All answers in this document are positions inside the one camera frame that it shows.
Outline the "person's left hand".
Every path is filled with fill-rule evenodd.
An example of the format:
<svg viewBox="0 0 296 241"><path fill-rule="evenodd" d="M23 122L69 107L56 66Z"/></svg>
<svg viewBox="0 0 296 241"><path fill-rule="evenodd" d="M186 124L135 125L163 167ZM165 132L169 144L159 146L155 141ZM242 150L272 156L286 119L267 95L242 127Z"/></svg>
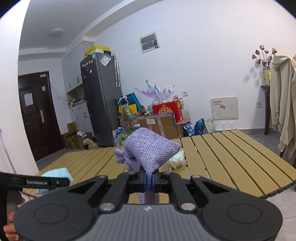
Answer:
<svg viewBox="0 0 296 241"><path fill-rule="evenodd" d="M13 224L14 215L15 215L15 212L11 212L8 214L9 224L5 225L3 228L4 233L5 233L6 237L8 238L8 240L19 240L19 236L16 233L16 229Z"/></svg>

